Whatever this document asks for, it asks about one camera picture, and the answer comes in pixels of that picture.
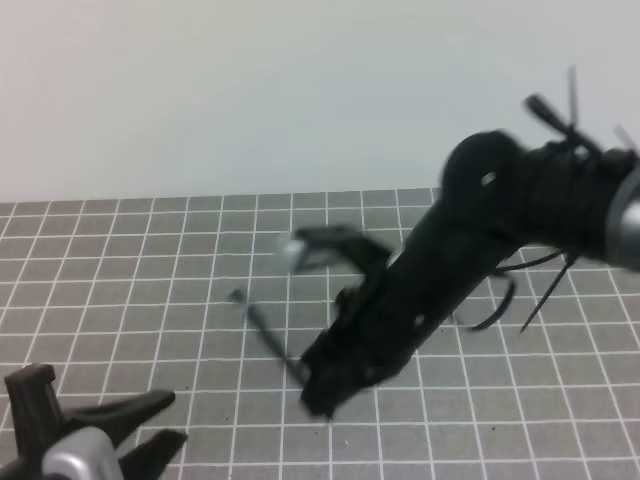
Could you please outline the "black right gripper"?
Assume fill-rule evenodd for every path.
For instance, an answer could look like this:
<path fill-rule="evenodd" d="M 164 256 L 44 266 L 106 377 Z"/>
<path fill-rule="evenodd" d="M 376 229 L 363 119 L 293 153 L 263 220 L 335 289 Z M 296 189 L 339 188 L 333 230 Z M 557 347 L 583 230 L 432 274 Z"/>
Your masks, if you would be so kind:
<path fill-rule="evenodd" d="M 364 275 L 339 293 L 337 316 L 303 353 L 310 376 L 301 402 L 313 417 L 331 418 L 359 391 L 397 375 L 415 350 L 469 294 L 511 256 L 513 238 L 424 220 L 397 258 L 349 227 L 313 227 L 299 237 L 313 250 L 334 251 Z"/>

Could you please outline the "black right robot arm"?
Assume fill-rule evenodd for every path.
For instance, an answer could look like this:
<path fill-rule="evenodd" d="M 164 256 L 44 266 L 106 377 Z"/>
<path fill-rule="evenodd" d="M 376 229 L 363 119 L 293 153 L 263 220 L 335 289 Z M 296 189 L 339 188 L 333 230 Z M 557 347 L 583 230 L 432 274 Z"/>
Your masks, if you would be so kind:
<path fill-rule="evenodd" d="M 500 130 L 463 140 L 447 160 L 438 199 L 399 254 L 348 226 L 298 231 L 310 250 L 334 254 L 364 277 L 337 295 L 335 321 L 302 355 L 309 376 L 301 400 L 311 415 L 331 417 L 359 391 L 397 375 L 525 245 L 638 269 L 638 154 L 599 148 L 538 95 L 525 104 L 562 140 L 533 150 Z"/>

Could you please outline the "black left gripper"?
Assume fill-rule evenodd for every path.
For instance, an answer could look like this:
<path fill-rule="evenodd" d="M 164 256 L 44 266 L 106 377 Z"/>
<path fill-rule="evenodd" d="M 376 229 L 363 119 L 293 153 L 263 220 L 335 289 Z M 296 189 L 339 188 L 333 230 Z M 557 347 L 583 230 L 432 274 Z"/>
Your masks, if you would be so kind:
<path fill-rule="evenodd" d="M 93 407 L 63 410 L 55 390 L 54 367 L 30 364 L 4 378 L 12 412 L 17 458 L 1 468 L 3 479 L 34 479 L 46 451 L 88 427 L 103 431 L 119 447 L 140 426 L 173 404 L 176 394 L 154 390 Z M 188 435 L 164 429 L 124 455 L 125 480 L 158 480 L 183 448 Z"/>

